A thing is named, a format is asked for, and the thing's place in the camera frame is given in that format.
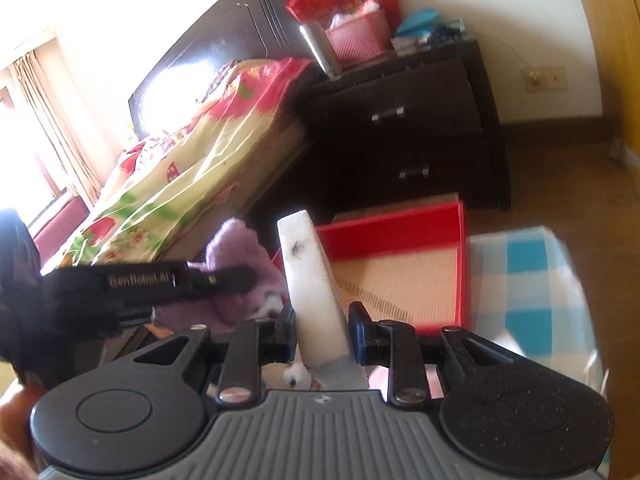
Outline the person's left hand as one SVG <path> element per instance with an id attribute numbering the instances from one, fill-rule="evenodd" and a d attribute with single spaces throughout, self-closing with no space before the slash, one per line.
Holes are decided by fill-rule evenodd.
<path id="1" fill-rule="evenodd" d="M 29 417 L 32 408 L 46 392 L 37 385 L 12 385 L 1 397 L 1 451 L 2 480 L 37 479 L 32 460 L 32 437 Z"/>

